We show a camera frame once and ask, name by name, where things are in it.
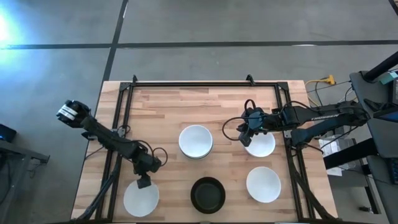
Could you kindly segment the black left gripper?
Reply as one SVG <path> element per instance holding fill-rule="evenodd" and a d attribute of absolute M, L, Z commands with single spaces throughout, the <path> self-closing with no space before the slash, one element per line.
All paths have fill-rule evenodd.
<path fill-rule="evenodd" d="M 138 152 L 132 158 L 135 174 L 145 174 L 146 172 L 157 172 L 161 167 L 162 163 L 157 157 L 153 157 L 146 152 Z M 141 176 L 137 180 L 137 187 L 142 189 L 144 187 L 151 186 L 151 179 L 149 175 Z"/>

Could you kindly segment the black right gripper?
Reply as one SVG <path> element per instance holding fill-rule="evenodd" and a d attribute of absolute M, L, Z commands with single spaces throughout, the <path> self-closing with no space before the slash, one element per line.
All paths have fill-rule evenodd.
<path fill-rule="evenodd" d="M 238 131 L 241 132 L 238 139 L 243 146 L 248 147 L 254 133 L 263 124 L 264 110 L 258 107 L 245 109 L 241 118 L 244 120 L 244 123 L 238 126 Z"/>

